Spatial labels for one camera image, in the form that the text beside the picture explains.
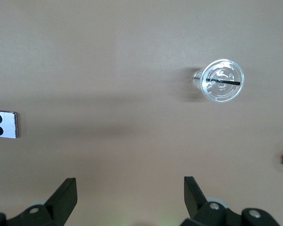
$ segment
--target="clear plastic cup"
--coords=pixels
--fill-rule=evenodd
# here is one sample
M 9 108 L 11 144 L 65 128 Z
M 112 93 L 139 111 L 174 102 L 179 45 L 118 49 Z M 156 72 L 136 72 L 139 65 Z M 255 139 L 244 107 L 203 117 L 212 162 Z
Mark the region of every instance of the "clear plastic cup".
M 219 59 L 194 74 L 194 85 L 204 96 L 214 102 L 228 102 L 241 92 L 244 74 L 232 60 Z

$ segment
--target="transparent lid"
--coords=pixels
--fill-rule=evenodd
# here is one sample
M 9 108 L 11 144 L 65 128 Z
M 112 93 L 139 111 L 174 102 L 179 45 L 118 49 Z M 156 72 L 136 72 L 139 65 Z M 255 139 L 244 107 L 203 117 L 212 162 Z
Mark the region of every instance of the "transparent lid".
M 244 84 L 244 74 L 232 60 L 219 59 L 212 62 L 202 72 L 200 89 L 205 96 L 215 102 L 234 99 Z

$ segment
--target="black straw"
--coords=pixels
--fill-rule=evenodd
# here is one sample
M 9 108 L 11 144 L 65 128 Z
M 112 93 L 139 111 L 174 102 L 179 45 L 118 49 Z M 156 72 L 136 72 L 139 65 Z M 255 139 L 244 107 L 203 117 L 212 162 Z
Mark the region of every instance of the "black straw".
M 218 80 L 218 79 L 206 79 L 206 81 L 215 81 L 215 82 L 219 82 L 219 83 L 226 83 L 226 84 L 240 86 L 240 82 L 239 81 L 224 81 L 224 80 Z

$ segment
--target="plastic cup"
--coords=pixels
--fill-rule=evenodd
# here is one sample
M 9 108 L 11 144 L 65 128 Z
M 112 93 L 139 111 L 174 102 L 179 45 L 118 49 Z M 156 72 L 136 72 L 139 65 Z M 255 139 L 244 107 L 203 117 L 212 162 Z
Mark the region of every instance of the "plastic cup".
M 244 74 L 234 61 L 219 59 L 197 71 L 193 83 L 207 99 L 224 103 L 233 100 L 241 92 Z

